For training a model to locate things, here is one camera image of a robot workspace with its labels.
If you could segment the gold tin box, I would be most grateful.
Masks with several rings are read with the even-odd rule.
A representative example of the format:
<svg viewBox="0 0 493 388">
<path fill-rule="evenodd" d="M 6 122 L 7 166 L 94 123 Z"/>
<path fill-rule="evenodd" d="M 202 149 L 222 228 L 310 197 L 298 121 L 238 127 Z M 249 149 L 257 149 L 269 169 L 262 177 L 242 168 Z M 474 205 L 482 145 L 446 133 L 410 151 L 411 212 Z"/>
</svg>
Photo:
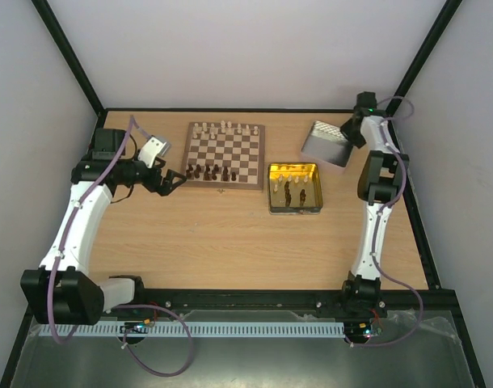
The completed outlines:
<svg viewBox="0 0 493 388">
<path fill-rule="evenodd" d="M 318 165 L 276 162 L 268 166 L 270 214 L 319 214 L 323 207 Z"/>
</svg>

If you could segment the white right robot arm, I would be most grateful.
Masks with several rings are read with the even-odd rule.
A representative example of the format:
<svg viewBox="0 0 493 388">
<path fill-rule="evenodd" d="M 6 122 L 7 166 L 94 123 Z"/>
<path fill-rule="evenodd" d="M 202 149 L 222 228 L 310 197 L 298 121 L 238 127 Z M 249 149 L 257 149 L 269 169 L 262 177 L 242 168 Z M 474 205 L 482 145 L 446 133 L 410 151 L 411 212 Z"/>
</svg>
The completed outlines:
<svg viewBox="0 0 493 388">
<path fill-rule="evenodd" d="M 358 198 L 364 202 L 363 230 L 340 297 L 342 311 L 352 317 L 366 317 L 380 308 L 386 227 L 407 185 L 409 158 L 394 144 L 389 122 L 386 112 L 377 107 L 376 94 L 363 91 L 356 97 L 352 117 L 340 127 L 355 147 L 369 149 L 357 186 Z"/>
</svg>

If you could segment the wooden chess board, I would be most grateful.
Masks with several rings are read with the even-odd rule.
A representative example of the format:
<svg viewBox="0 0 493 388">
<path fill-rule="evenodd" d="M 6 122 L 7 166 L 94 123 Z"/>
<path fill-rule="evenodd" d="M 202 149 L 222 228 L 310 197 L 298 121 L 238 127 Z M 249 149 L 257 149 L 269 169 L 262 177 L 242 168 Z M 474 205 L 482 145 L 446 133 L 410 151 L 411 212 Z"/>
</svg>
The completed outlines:
<svg viewBox="0 0 493 388">
<path fill-rule="evenodd" d="M 207 121 L 209 129 L 211 124 L 216 127 L 216 138 L 210 139 L 209 130 L 207 133 L 203 132 L 203 122 L 205 121 L 193 121 L 188 125 L 181 168 L 186 173 L 188 164 L 191 164 L 193 178 L 187 179 L 185 185 L 194 188 L 261 190 L 263 188 L 265 126 L 230 121 L 234 133 L 227 135 L 226 131 L 225 133 L 220 132 L 221 122 Z M 193 127 L 196 124 L 200 127 L 200 134 L 198 138 L 193 138 Z M 237 133 L 238 124 L 242 126 L 242 134 Z M 251 131 L 249 136 L 243 134 L 243 130 L 247 125 Z M 253 135 L 255 126 L 259 129 L 258 136 Z M 201 166 L 202 172 L 199 179 L 194 179 L 194 170 L 197 164 Z M 215 164 L 221 168 L 218 180 L 203 180 L 206 164 L 210 165 L 211 170 Z M 228 167 L 230 170 L 229 182 L 221 181 L 223 167 Z M 237 174 L 238 179 L 236 182 L 231 181 L 232 172 Z"/>
</svg>

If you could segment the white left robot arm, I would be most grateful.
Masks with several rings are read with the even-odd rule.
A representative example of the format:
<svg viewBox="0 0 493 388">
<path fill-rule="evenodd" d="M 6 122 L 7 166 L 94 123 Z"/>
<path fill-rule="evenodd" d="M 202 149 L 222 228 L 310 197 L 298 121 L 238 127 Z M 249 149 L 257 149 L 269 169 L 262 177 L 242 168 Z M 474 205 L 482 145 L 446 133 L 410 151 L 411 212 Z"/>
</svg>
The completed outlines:
<svg viewBox="0 0 493 388">
<path fill-rule="evenodd" d="M 70 198 L 52 246 L 37 269 L 26 270 L 20 286 L 38 323 L 94 325 L 102 314 L 134 302 L 143 283 L 138 276 L 112 276 L 97 284 L 88 275 L 100 222 L 119 186 L 141 185 L 170 195 L 186 177 L 162 172 L 170 143 L 148 135 L 125 157 L 129 129 L 96 129 L 93 143 L 71 172 Z"/>
</svg>

